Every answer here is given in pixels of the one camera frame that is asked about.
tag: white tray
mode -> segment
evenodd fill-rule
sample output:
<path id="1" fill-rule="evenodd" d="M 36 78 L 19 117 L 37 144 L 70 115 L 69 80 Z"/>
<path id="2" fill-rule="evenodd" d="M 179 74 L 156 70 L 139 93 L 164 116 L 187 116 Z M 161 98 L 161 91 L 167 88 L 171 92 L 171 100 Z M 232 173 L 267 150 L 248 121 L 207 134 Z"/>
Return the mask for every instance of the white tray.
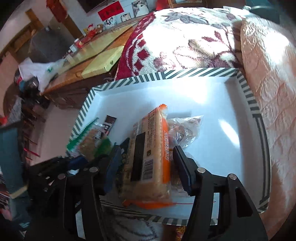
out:
<path id="1" fill-rule="evenodd" d="M 168 118 L 203 115 L 200 135 L 185 151 L 212 174 L 238 176 L 259 212 L 267 209 L 271 165 L 262 117 L 255 98 L 237 69 L 172 70 L 131 77 L 92 88 L 73 127 L 75 138 L 96 117 L 117 117 L 109 138 L 120 144 L 133 124 L 160 104 Z M 219 195 L 214 197 L 213 223 Z M 194 198 L 175 198 L 173 207 L 123 208 L 114 188 L 101 197 L 104 206 L 137 218 L 186 225 Z"/>

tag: food package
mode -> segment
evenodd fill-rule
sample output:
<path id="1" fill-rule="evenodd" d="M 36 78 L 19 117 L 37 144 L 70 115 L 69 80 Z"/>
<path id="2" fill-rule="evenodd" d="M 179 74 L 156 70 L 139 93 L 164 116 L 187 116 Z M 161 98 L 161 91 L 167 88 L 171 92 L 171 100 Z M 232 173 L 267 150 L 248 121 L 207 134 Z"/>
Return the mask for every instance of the food package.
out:
<path id="1" fill-rule="evenodd" d="M 79 152 L 83 154 L 88 161 L 92 161 L 95 157 L 96 147 L 98 146 L 98 141 L 101 139 L 103 129 L 104 126 L 102 124 L 95 122 L 77 147 Z"/>
<path id="2" fill-rule="evenodd" d="M 93 125 L 98 124 L 98 118 L 94 119 L 91 123 L 87 125 L 86 128 L 73 140 L 71 140 L 67 145 L 67 151 L 71 154 L 73 157 L 77 157 L 80 155 L 80 153 L 77 151 L 77 145 L 81 141 L 83 141 L 84 137 L 88 134 L 89 130 L 92 129 Z"/>
<path id="3" fill-rule="evenodd" d="M 201 116 L 168 119 L 169 148 L 189 146 L 198 136 Z"/>
<path id="4" fill-rule="evenodd" d="M 202 116 L 167 119 L 171 163 L 171 196 L 189 197 L 183 189 L 173 161 L 173 148 L 177 145 L 181 146 L 182 149 L 188 147 L 198 137 L 201 120 Z M 189 153 L 185 153 L 185 155 L 194 159 Z"/>
<path id="5" fill-rule="evenodd" d="M 168 125 L 162 104 L 134 124 L 120 196 L 135 201 L 169 198 Z"/>

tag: framed photo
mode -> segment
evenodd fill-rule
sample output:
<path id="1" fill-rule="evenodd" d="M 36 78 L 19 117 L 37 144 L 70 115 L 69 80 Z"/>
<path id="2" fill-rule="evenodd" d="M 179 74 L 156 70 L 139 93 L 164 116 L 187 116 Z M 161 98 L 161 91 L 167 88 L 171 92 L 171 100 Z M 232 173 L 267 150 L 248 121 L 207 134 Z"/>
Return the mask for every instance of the framed photo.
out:
<path id="1" fill-rule="evenodd" d="M 110 28 L 114 27 L 115 25 L 117 25 L 117 21 L 116 21 L 115 16 L 110 17 L 104 21 L 104 27 L 106 29 L 110 29 Z"/>
<path id="2" fill-rule="evenodd" d="M 133 13 L 135 17 L 139 17 L 142 15 L 146 15 L 149 13 L 148 5 L 146 0 L 138 0 L 135 2 L 132 2 L 132 7 L 133 7 Z"/>
<path id="3" fill-rule="evenodd" d="M 129 13 L 126 13 L 126 14 L 124 14 L 124 15 L 121 15 L 120 18 L 121 18 L 121 21 L 122 21 L 122 22 L 125 22 L 125 21 L 131 19 L 131 15 L 130 15 Z"/>

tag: red poster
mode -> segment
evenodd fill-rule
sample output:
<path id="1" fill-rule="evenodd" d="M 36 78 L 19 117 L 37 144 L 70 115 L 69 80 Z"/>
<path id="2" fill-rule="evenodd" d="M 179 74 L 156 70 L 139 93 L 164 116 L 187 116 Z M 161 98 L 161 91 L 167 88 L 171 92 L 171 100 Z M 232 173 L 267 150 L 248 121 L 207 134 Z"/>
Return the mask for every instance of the red poster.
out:
<path id="1" fill-rule="evenodd" d="M 105 21 L 106 19 L 120 14 L 122 12 L 124 12 L 124 10 L 120 5 L 119 1 L 117 1 L 99 11 L 98 14 L 100 15 L 102 21 Z"/>

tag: snack package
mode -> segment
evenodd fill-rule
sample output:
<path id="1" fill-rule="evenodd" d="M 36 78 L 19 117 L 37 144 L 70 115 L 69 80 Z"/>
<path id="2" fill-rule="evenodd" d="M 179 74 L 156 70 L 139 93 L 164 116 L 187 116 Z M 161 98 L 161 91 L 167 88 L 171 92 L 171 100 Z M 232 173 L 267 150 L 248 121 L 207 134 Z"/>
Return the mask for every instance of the snack package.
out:
<path id="1" fill-rule="evenodd" d="M 117 170 L 116 173 L 116 179 L 115 179 L 115 186 L 116 189 L 118 190 L 118 193 L 121 193 L 122 190 L 122 185 L 123 185 L 123 169 L 124 165 L 126 163 L 126 158 L 127 158 L 127 153 L 128 153 L 128 144 L 129 144 L 130 138 L 126 138 L 121 144 L 121 164 Z"/>
<path id="2" fill-rule="evenodd" d="M 167 106 L 162 104 L 133 126 L 120 194 L 126 203 L 159 202 L 169 198 L 166 110 Z"/>
<path id="3" fill-rule="evenodd" d="M 73 140 L 71 140 L 68 145 L 67 145 L 67 151 L 71 152 L 71 156 L 73 157 L 77 157 L 80 155 L 80 153 L 78 153 L 76 151 L 76 147 L 77 145 L 84 139 L 84 137 L 87 135 L 87 133 L 89 132 L 89 130 L 92 129 L 93 125 L 95 123 L 98 123 L 98 118 L 94 119 L 91 123 L 89 123 L 87 125 L 86 128 L 84 128 L 84 130 Z"/>
<path id="4" fill-rule="evenodd" d="M 167 119 L 169 147 L 173 149 L 179 145 L 182 148 L 189 146 L 198 136 L 201 116 Z"/>
<path id="5" fill-rule="evenodd" d="M 112 116 L 109 116 L 109 115 L 106 116 L 106 119 L 105 119 L 105 121 L 103 123 L 104 130 L 102 132 L 102 136 L 101 136 L 102 138 L 104 136 L 109 135 L 109 132 L 111 131 L 111 128 L 114 125 L 116 119 L 117 119 L 116 117 L 112 117 Z"/>
<path id="6" fill-rule="evenodd" d="M 103 129 L 104 126 L 102 124 L 95 122 L 77 147 L 79 152 L 83 154 L 88 161 L 92 161 L 95 157 L 96 147 L 98 146 L 98 141 L 101 139 Z"/>

